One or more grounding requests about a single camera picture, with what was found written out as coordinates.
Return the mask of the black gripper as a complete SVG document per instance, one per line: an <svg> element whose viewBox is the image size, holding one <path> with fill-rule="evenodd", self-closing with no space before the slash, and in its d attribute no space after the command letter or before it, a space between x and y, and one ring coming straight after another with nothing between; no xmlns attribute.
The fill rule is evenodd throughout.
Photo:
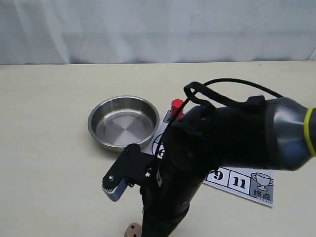
<svg viewBox="0 0 316 237"><path fill-rule="evenodd" d="M202 181L220 166L267 168L263 96L237 108L199 105L170 123L164 154L141 188L144 237L167 237L189 211Z"/></svg>

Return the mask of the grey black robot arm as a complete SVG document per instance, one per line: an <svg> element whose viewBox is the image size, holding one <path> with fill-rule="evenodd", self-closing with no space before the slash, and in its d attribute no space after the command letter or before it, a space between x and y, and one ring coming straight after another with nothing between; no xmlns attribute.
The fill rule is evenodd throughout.
<svg viewBox="0 0 316 237"><path fill-rule="evenodd" d="M294 171L312 156L316 115L282 97L240 106L198 105L162 136L164 154L143 189L142 236L167 237L189 211L203 180L221 166Z"/></svg>

